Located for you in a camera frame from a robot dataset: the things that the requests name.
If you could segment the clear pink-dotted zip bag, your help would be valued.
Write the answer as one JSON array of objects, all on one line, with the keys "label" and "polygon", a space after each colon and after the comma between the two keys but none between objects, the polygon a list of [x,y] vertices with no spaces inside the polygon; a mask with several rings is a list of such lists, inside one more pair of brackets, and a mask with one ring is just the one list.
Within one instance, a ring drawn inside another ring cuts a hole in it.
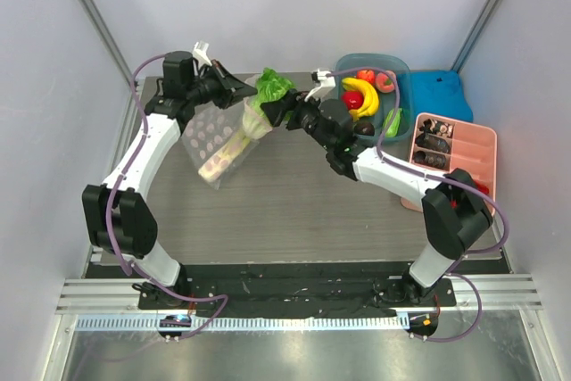
[{"label": "clear pink-dotted zip bag", "polygon": [[210,105],[198,112],[188,122],[183,132],[181,140],[197,173],[240,128],[252,140],[244,154],[218,180],[208,183],[203,179],[215,189],[221,186],[221,183],[240,166],[249,152],[272,130],[268,120],[254,109],[254,101],[254,97],[247,97],[226,110]]}]

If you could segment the peach apple toy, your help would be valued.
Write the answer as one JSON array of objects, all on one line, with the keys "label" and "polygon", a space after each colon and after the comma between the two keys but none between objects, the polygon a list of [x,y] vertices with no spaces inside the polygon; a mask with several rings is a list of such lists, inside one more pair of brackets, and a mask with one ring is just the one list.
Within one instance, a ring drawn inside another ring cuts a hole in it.
[{"label": "peach apple toy", "polygon": [[386,72],[379,72],[376,75],[375,86],[382,94],[389,94],[395,89],[395,76],[390,70]]}]

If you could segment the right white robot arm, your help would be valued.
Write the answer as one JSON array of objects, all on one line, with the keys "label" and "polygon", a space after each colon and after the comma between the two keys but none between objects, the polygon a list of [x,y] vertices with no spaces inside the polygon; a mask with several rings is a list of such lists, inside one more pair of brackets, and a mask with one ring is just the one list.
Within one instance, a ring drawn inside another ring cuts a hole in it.
[{"label": "right white robot arm", "polygon": [[325,149],[337,174],[420,206],[428,243],[402,276],[401,292],[408,302],[421,305],[431,299],[443,275],[492,226],[488,197],[465,170],[437,174],[365,146],[354,134],[342,101],[318,101],[290,90],[261,109],[271,126],[305,131]]}]

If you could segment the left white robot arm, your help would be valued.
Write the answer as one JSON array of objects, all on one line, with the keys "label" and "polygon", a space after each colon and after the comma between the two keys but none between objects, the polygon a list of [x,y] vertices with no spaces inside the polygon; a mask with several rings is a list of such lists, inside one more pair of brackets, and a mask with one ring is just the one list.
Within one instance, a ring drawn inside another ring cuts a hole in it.
[{"label": "left white robot arm", "polygon": [[161,88],[147,103],[136,99],[141,125],[135,139],[102,184],[88,185],[82,193],[91,245],[113,254],[126,275],[145,277],[172,309],[188,302],[190,286],[184,266],[159,242],[158,224],[146,202],[151,184],[196,107],[227,109],[256,93],[210,59],[208,46],[200,41],[190,52],[158,55]]}]

